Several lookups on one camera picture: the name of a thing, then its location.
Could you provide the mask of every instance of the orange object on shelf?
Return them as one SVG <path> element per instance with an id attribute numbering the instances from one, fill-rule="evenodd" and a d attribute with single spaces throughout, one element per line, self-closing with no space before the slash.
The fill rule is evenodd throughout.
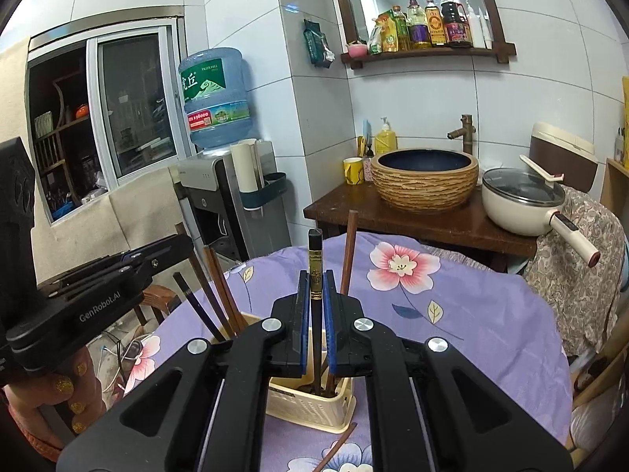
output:
<path id="1" fill-rule="evenodd" d="M 87 106 L 86 104 L 82 104 L 77 109 L 76 115 L 74 117 L 76 119 L 80 119 L 81 117 L 85 117 L 86 115 L 89 115 L 89 106 Z"/>

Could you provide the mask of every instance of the glass pot lid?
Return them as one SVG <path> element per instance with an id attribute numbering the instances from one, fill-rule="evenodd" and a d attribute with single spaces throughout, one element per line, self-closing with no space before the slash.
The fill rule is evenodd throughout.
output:
<path id="1" fill-rule="evenodd" d="M 482 184 L 502 197 L 527 206 L 553 208 L 565 201 L 565 192 L 559 183 L 548 186 L 536 173 L 517 168 L 492 168 L 483 174 Z"/>

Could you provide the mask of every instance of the wooden vanity table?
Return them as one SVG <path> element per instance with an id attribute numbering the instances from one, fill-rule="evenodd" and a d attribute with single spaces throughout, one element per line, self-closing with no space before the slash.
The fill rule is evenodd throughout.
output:
<path id="1" fill-rule="evenodd" d="M 533 257 L 537 251 L 536 238 L 511 234 L 487 217 L 480 187 L 458 208 L 434 214 L 415 214 L 389 206 L 380 198 L 373 183 L 342 184 L 305 208 L 304 216 L 316 220 L 323 236 L 328 238 L 344 232 L 350 209 L 359 213 L 360 230 L 401 234 L 466 255 L 470 254 L 461 248 L 484 251 L 489 260 L 483 262 L 496 271 L 504 271 L 506 254 Z"/>

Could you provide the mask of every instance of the white pot handle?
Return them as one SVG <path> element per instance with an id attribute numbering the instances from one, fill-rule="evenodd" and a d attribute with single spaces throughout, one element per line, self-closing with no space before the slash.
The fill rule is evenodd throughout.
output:
<path id="1" fill-rule="evenodd" d="M 553 186 L 554 183 L 561 183 L 564 180 L 564 174 L 551 175 L 542 167 L 540 167 L 540 165 L 534 162 L 531 158 L 524 156 L 524 154 L 520 155 L 520 160 L 523 161 L 527 167 L 532 168 L 539 175 L 541 175 L 548 186 Z"/>
<path id="2" fill-rule="evenodd" d="M 574 248 L 587 266 L 593 268 L 601 258 L 601 252 L 588 241 L 579 228 L 556 209 L 551 209 L 546 217 L 550 226 Z"/>

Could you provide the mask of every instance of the plastic basket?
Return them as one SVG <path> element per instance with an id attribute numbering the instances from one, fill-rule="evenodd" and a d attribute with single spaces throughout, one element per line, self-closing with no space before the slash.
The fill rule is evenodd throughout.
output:
<path id="1" fill-rule="evenodd" d="M 243 314 L 247 323 L 256 323 L 261 318 Z M 223 328 L 219 330 L 226 335 Z M 312 355 L 312 332 L 308 330 L 308 361 L 305 376 L 301 378 L 271 378 L 267 399 L 267 415 L 277 417 L 328 433 L 343 433 L 350 425 L 356 408 L 353 396 L 353 379 L 343 378 L 337 385 L 333 398 L 323 398 L 297 390 L 302 385 L 312 383 L 315 378 Z M 327 380 L 327 371 L 322 377 L 322 389 Z"/>

